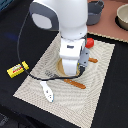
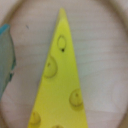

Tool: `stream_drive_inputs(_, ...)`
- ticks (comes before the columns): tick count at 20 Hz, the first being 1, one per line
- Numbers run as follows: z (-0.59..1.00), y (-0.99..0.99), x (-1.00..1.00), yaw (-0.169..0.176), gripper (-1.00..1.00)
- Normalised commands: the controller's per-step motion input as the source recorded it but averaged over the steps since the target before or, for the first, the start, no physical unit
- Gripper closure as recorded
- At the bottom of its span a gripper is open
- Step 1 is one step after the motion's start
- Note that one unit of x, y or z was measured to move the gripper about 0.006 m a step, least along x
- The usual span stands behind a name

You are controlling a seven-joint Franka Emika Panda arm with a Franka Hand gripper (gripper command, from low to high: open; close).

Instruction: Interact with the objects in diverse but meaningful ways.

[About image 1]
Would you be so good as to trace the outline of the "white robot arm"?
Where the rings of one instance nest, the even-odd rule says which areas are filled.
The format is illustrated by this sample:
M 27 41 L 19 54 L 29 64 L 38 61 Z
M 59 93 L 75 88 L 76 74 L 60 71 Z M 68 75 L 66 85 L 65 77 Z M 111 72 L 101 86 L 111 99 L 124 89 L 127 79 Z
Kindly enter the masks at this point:
M 39 28 L 60 32 L 64 73 L 74 76 L 86 43 L 87 0 L 34 0 L 29 11 Z

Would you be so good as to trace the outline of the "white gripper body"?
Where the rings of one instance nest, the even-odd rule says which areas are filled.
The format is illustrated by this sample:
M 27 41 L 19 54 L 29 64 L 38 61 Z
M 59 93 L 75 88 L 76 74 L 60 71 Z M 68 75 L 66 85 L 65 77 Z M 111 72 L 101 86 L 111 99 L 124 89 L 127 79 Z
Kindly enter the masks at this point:
M 85 47 L 86 41 L 61 39 L 60 58 L 64 73 L 74 76 L 77 73 L 77 66 L 86 67 L 89 59 L 89 49 Z

